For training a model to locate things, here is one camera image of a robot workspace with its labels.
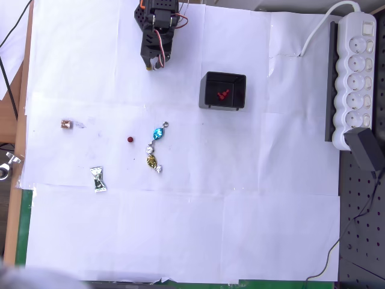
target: electrical socket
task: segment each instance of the electrical socket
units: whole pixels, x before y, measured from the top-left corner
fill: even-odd
[[[332,141],[342,151],[350,151],[344,133],[356,127],[372,128],[376,26],[373,15],[363,12],[352,12],[338,23]]]

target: green mat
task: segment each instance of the green mat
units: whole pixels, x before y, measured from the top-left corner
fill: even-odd
[[[25,265],[28,245],[29,221],[31,220],[32,191],[23,190],[20,208],[19,235],[17,238],[16,260],[19,266]],[[238,285],[224,284],[188,284],[166,281],[163,284],[172,285],[176,289],[303,289],[303,281],[266,281],[240,280]],[[309,282],[307,289],[333,289],[332,282]]]

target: robotic arm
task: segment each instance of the robotic arm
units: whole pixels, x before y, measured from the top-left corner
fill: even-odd
[[[141,0],[135,9],[134,17],[143,32],[140,55],[147,70],[152,69],[150,60],[155,57],[155,69],[170,60],[174,30],[181,17],[178,9],[178,0]]]

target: black box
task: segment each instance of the black box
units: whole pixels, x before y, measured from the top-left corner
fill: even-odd
[[[209,71],[200,82],[200,108],[239,110],[245,107],[245,97],[245,75]]]
[[[385,167],[385,157],[370,128],[354,128],[343,136],[360,169],[375,172]]]

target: white paper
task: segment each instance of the white paper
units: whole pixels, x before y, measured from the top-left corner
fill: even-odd
[[[225,200],[222,274],[305,280],[322,271],[339,238],[339,197],[233,195]],[[339,246],[317,280],[336,281]]]
[[[42,3],[45,4],[40,1],[37,8],[39,14],[46,13],[39,8]],[[58,86],[63,83],[66,74],[63,78],[48,79],[51,83],[45,85],[46,79],[39,76],[38,81],[35,78],[31,80],[40,84],[31,84],[28,88],[32,105],[28,118],[30,124],[23,188],[31,188],[37,183],[89,186],[92,185],[89,168],[103,165],[106,185],[112,188],[129,186],[140,190],[195,194],[256,191],[260,116],[266,104],[263,97],[268,73],[267,58],[261,57],[258,69],[248,58],[244,58],[242,66],[246,66],[233,71],[244,73],[249,79],[247,98],[250,101],[244,111],[229,113],[202,110],[198,107],[198,98],[202,53],[207,70],[218,70],[219,66],[226,63],[235,69],[235,59],[241,60],[240,55],[244,55],[239,42],[249,42],[247,47],[263,43],[259,45],[258,53],[267,55],[270,14],[234,10],[234,13],[241,12],[237,14],[239,17],[253,21],[254,26],[259,26],[264,33],[250,38],[248,34],[239,34],[238,30],[229,31],[229,36],[237,37],[237,42],[230,41],[227,49],[220,52],[221,57],[210,63],[208,59],[217,51],[213,45],[221,41],[220,35],[223,34],[215,33],[216,38],[210,35],[219,27],[222,30],[230,27],[223,21],[229,12],[216,8],[220,12],[216,14],[211,9],[212,14],[206,16],[205,22],[205,6],[190,5],[186,13],[189,17],[186,27],[189,28],[175,33],[171,60],[165,69],[149,72],[139,53],[136,53],[141,43],[141,31],[131,16],[134,9],[131,2],[122,2],[119,8],[115,86],[110,97],[99,94],[100,99],[96,97],[90,102],[88,97],[92,95],[85,94],[74,101],[71,97],[64,97],[60,90],[49,92],[50,87],[54,88],[53,82],[57,82]],[[203,24],[207,29],[205,37]],[[40,30],[40,22],[35,30]],[[65,34],[65,29],[56,33]],[[90,39],[92,36],[94,39],[99,37],[97,31],[87,33]],[[202,52],[204,38],[207,44]],[[110,50],[109,54],[115,54],[115,51]],[[43,54],[37,54],[36,57],[43,60]],[[66,58],[60,59],[63,64],[58,67],[65,66]],[[49,63],[42,65],[47,66],[48,70],[57,69]],[[75,91],[75,88],[73,84],[68,89],[70,96],[74,95],[71,91]],[[99,102],[105,103],[104,110],[98,107]],[[65,131],[58,125],[61,119],[81,122],[85,128],[74,127],[73,132]],[[165,129],[163,138],[155,142],[154,154],[158,164],[163,166],[162,174],[158,175],[146,164],[145,148],[152,139],[153,130],[165,121],[170,126]],[[132,144],[127,143],[129,136],[135,139]],[[47,148],[43,156],[40,153],[41,146]],[[33,169],[37,166],[41,167],[39,171]],[[64,167],[72,169],[62,172]]]
[[[119,0],[35,1],[26,114],[33,95],[74,105],[114,99],[119,9]]]
[[[22,181],[37,187],[27,266],[80,279],[149,282],[318,273],[338,236],[339,158],[323,140],[324,92],[293,85],[322,86],[317,77],[326,79],[327,64],[314,73],[312,55],[326,55],[327,46],[308,50],[309,62],[269,61],[269,43],[284,30],[270,31],[271,13],[190,5],[166,68],[148,72],[136,6],[36,0]],[[300,26],[313,16],[289,18],[288,26]],[[278,53],[301,47],[307,35],[295,33],[301,35],[288,38],[290,50],[277,42]],[[328,41],[326,32],[318,37]],[[243,110],[198,107],[207,71],[247,76]],[[301,81],[285,82],[293,71]],[[74,128],[61,129],[62,119]],[[159,175],[146,164],[145,148],[164,121],[170,125],[155,142]],[[94,166],[103,166],[104,194],[94,193]],[[295,254],[304,243],[315,253],[306,247]],[[311,258],[304,260],[306,254]],[[336,280],[335,254],[326,280]]]
[[[324,141],[324,128],[322,117],[266,113],[259,191],[337,196],[339,150]]]
[[[82,280],[216,283],[222,220],[218,197],[38,185],[26,266]]]
[[[82,280],[303,280],[338,238],[339,197],[176,196],[38,185],[27,267]],[[338,247],[322,280],[337,278]]]
[[[297,14],[289,12],[271,13],[271,30],[269,42],[269,57],[278,55],[299,56],[302,48],[314,28],[319,24],[324,15],[322,14]],[[304,57],[319,51],[328,51],[330,22],[341,19],[339,16],[330,15],[319,27],[312,41],[307,47]]]
[[[26,6],[26,0],[12,0],[0,2],[0,43],[16,24],[18,18]],[[4,65],[9,83],[19,70],[24,59],[26,27],[28,23],[28,11],[24,13],[19,24],[8,37],[7,41],[0,48],[0,57]],[[7,86],[2,77],[0,77],[0,101],[7,92]]]
[[[108,188],[195,194],[255,192],[258,150],[254,147],[259,144],[259,136],[253,134],[257,125],[251,114],[210,112],[72,107],[35,98],[29,116],[22,187],[33,188],[38,183],[90,187],[90,168],[103,166]],[[73,121],[73,129],[62,129],[62,119]],[[153,130],[164,121],[169,126],[154,144],[154,156],[163,166],[162,173],[157,174],[147,165],[145,150]],[[133,143],[128,143],[129,136],[134,138]]]

